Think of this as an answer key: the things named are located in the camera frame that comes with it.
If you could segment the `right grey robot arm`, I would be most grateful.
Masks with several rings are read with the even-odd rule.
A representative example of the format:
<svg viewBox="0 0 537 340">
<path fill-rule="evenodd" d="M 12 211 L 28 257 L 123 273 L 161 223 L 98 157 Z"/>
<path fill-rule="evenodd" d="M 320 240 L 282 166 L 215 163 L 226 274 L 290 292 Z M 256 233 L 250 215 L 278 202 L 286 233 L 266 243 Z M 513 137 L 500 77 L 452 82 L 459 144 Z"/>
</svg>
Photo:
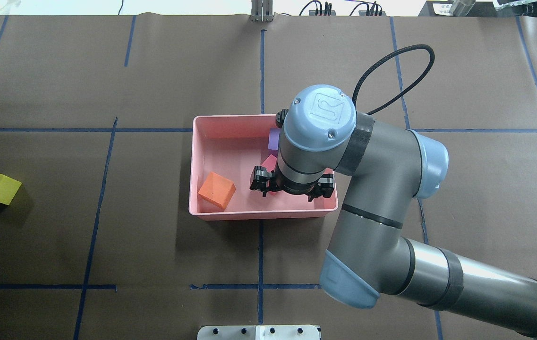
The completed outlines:
<svg viewBox="0 0 537 340">
<path fill-rule="evenodd" d="M 250 189 L 329 198 L 350 176 L 326 250 L 320 286 L 333 299 L 373 308 L 382 294 L 537 339 L 537 280 L 401 235 L 410 203 L 436 193 L 448 170 L 441 142 L 359 113 L 331 85 L 298 93 L 275 117 L 275 169 L 256 166 Z"/>
</svg>

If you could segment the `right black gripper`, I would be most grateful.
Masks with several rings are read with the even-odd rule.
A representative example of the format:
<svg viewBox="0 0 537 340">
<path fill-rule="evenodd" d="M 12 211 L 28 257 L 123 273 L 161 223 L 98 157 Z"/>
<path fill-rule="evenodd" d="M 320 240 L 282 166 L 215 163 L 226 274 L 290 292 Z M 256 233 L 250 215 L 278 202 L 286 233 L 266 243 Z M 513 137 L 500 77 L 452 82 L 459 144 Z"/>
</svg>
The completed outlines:
<svg viewBox="0 0 537 340">
<path fill-rule="evenodd" d="M 255 166 L 250 176 L 249 189 L 260 191 L 263 196 L 268 192 L 285 192 L 286 194 L 307 196 L 307 201 L 312 202 L 316 198 L 331 198 L 335 192 L 335 179 L 333 174 L 322 174 L 311 183 L 297 183 L 287 179 L 279 168 L 268 171 L 262 166 Z"/>
</svg>

